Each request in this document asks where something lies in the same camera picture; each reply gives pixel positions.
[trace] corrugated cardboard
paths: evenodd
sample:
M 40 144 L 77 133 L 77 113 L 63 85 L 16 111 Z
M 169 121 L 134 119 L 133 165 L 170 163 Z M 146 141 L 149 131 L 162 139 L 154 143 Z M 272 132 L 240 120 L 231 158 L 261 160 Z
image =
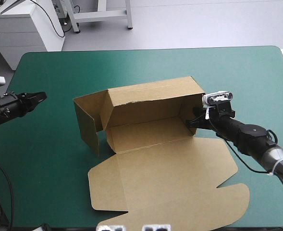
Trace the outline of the corrugated cardboard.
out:
M 237 172 L 219 139 L 194 138 L 185 126 L 203 90 L 182 77 L 108 89 L 74 100 L 82 139 L 99 153 L 104 129 L 117 153 L 88 173 L 96 210 L 128 211 L 100 223 L 141 230 L 171 224 L 173 230 L 212 230 L 246 211 L 243 184 L 217 188 Z

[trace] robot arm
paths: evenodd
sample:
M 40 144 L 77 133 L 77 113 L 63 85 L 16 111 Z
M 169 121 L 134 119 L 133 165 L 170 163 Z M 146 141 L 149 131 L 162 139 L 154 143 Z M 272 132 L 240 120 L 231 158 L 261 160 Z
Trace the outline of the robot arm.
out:
M 5 84 L 4 77 L 0 77 L 0 86 Z M 47 98 L 45 92 L 37 93 L 21 93 L 14 92 L 5 93 L 3 97 L 0 96 L 0 124 L 17 117 L 23 117 L 28 112 Z
M 253 157 L 266 171 L 283 179 L 283 148 L 278 145 L 276 135 L 258 125 L 235 120 L 232 98 L 228 91 L 204 95 L 202 101 L 207 108 L 194 108 L 196 118 L 187 121 L 187 126 L 215 131 L 218 137 L 231 141 L 239 152 Z

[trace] white cabinet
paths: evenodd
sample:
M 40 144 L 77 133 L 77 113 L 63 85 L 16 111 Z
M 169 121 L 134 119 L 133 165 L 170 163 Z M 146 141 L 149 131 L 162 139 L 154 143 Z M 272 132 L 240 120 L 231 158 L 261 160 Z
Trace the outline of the white cabinet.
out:
M 7 0 L 0 12 L 15 0 Z M 37 0 L 49 14 L 57 32 L 63 35 L 51 0 Z M 55 33 L 48 17 L 31 1 L 24 1 L 4 14 L 0 14 L 0 53 L 12 70 L 17 68 L 27 52 L 61 51 L 64 38 Z

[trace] box side panel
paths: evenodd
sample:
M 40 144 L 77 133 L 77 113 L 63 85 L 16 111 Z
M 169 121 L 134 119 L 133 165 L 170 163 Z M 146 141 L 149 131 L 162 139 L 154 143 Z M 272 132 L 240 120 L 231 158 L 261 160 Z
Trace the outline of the box side panel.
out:
M 127 211 L 117 156 L 88 172 L 91 204 L 95 210 Z
M 95 120 L 77 103 L 74 102 L 80 135 L 83 141 L 91 147 L 96 154 L 99 151 L 98 135 L 96 132 Z
M 131 102 L 153 101 L 203 93 L 192 77 L 138 84 L 109 90 L 114 106 Z
M 191 138 L 179 117 L 108 128 L 108 143 L 116 153 Z
M 106 92 L 107 90 L 103 90 L 74 99 L 74 102 L 94 119 L 96 131 L 103 130 L 99 114 L 104 104 Z

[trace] white cable tie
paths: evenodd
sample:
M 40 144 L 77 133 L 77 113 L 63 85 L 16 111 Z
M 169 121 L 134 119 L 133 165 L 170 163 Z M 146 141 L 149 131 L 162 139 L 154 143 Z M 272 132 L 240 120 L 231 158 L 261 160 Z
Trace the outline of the white cable tie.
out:
M 272 171 L 271 171 L 270 173 L 268 173 L 267 175 L 273 176 L 277 165 L 278 165 L 281 161 L 283 161 L 283 158 L 276 161 L 276 163 L 274 164 L 274 167 L 272 168 Z
M 206 110 L 206 112 L 205 112 L 205 119 L 209 119 L 209 109 L 210 109 L 211 107 L 215 107 L 215 106 L 208 106 L 208 107 L 207 107 L 207 110 Z

